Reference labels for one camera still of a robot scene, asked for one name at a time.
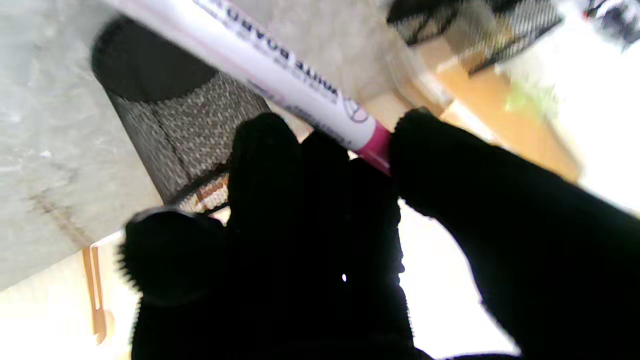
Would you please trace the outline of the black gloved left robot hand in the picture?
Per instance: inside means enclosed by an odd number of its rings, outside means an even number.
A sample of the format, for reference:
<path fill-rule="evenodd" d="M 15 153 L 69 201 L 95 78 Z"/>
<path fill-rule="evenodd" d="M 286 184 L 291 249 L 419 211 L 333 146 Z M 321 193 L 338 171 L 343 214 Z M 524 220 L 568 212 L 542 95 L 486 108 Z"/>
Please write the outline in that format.
<path fill-rule="evenodd" d="M 589 0 L 583 17 L 608 43 L 623 53 L 640 38 L 640 2 L 638 0 Z"/>

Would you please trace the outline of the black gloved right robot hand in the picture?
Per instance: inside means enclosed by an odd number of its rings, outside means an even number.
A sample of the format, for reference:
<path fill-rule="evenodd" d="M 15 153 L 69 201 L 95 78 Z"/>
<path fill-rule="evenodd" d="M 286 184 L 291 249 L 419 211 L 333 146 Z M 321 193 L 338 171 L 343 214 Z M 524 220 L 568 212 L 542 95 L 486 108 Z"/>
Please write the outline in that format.
<path fill-rule="evenodd" d="M 226 224 L 158 207 L 119 247 L 141 292 L 133 360 L 427 360 L 400 285 L 399 199 L 464 253 L 521 360 L 639 358 L 639 219 L 408 111 L 390 175 L 263 112 L 238 126 Z"/>

